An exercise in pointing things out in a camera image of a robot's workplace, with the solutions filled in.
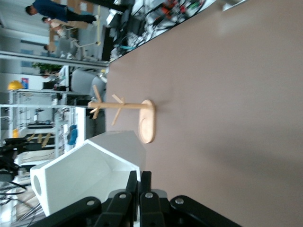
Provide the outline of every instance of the yellow hard hat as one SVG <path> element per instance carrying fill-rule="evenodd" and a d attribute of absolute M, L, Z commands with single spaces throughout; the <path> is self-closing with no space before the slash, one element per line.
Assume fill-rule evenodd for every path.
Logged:
<path fill-rule="evenodd" d="M 18 129 L 13 130 L 13 138 L 18 138 L 19 137 L 19 131 Z"/>
<path fill-rule="evenodd" d="M 13 80 L 8 85 L 8 90 L 17 90 L 22 88 L 24 88 L 23 85 L 17 80 Z"/>

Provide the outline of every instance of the circular hole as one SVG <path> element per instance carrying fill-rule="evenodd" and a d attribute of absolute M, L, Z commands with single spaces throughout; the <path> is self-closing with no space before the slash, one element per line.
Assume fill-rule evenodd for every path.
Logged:
<path fill-rule="evenodd" d="M 37 176 L 34 176 L 34 187 L 35 187 L 38 195 L 41 196 L 41 185 L 40 185 L 40 182 L 39 182 L 39 179 Z"/>

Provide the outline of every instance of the wooden base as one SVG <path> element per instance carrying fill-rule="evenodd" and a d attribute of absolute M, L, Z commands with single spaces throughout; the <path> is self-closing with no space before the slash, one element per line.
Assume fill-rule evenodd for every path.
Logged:
<path fill-rule="evenodd" d="M 139 112 L 139 135 L 143 143 L 151 143 L 156 133 L 156 107 L 151 100 L 144 100 L 142 104 L 148 105 L 149 108 Z"/>

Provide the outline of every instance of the wooden coat stand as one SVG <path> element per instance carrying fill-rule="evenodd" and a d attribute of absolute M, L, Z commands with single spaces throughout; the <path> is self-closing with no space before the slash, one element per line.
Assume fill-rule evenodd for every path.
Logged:
<path fill-rule="evenodd" d="M 97 86 L 94 85 L 94 92 L 97 102 L 89 102 L 88 108 L 94 108 L 90 113 L 94 113 L 93 119 L 96 119 L 100 109 L 116 108 L 118 109 L 115 118 L 112 122 L 114 125 L 117 121 L 122 109 L 140 109 L 139 112 L 139 136 L 143 143 L 151 143 L 155 138 L 156 132 L 156 107 L 151 100 L 144 100 L 141 104 L 125 103 L 124 98 L 119 98 L 113 95 L 113 98 L 118 103 L 104 103 L 102 102 Z"/>

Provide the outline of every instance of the floor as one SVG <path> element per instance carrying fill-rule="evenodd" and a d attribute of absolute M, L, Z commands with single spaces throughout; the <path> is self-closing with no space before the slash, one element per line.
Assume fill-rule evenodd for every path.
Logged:
<path fill-rule="evenodd" d="M 78 39 L 81 45 L 91 44 L 99 41 L 102 36 L 102 27 L 106 25 L 106 18 L 109 15 L 109 10 L 104 7 L 100 7 L 100 13 L 98 13 L 98 6 L 94 5 L 94 15 L 100 15 L 100 30 L 98 27 L 89 25 L 87 29 L 79 29 Z M 87 55 L 101 59 L 103 45 L 91 45 L 85 48 L 87 50 Z"/>
<path fill-rule="evenodd" d="M 303 225 L 303 4 L 247 1 L 204 12 L 110 64 L 108 101 L 151 99 L 152 187 L 246 227 Z M 137 110 L 108 109 L 107 131 Z"/>

